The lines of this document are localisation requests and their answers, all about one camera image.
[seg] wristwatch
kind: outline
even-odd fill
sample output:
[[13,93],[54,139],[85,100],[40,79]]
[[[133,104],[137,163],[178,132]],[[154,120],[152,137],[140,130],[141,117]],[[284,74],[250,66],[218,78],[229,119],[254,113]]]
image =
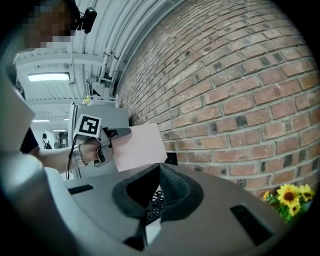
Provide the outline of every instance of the wristwatch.
[[82,155],[80,152],[80,144],[77,144],[74,146],[72,155],[78,167],[85,167],[88,165],[88,164],[85,164],[84,161],[82,160]]

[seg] white paper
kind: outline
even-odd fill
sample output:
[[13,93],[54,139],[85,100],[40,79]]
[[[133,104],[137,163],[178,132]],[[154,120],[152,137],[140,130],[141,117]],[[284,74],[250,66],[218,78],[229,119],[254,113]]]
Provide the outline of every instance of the white paper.
[[131,134],[111,140],[113,158],[119,172],[165,162],[167,153],[156,123],[130,129]]

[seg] ceiling light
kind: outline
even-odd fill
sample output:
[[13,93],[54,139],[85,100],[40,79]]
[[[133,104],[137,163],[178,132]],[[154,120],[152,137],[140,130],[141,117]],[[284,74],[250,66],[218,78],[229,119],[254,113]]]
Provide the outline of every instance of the ceiling light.
[[38,81],[69,81],[70,75],[68,72],[61,73],[37,73],[28,75],[30,82]]
[[40,122],[50,122],[48,119],[38,119],[38,120],[32,120],[34,123],[40,123]]

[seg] person's hand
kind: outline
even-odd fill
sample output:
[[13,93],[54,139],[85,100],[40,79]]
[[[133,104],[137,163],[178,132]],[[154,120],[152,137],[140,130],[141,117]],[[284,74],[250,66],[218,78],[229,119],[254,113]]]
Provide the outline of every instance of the person's hand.
[[96,138],[89,138],[80,145],[80,152],[84,164],[88,164],[94,160],[98,160],[97,149],[101,147],[100,142]]

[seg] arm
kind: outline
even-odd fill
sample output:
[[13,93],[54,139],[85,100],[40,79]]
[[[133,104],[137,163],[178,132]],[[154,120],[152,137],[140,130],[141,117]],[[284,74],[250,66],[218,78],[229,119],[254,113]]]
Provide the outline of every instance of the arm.
[[[97,160],[96,151],[99,148],[100,143],[90,138],[80,146],[80,152],[82,160],[85,164],[88,164],[94,160]],[[30,151],[30,154],[35,156],[42,162],[44,167],[51,167],[57,169],[60,173],[67,171],[68,156],[71,151],[71,147],[59,148],[59,149],[40,149],[39,146]],[[76,161],[71,157],[70,170],[77,168]]]

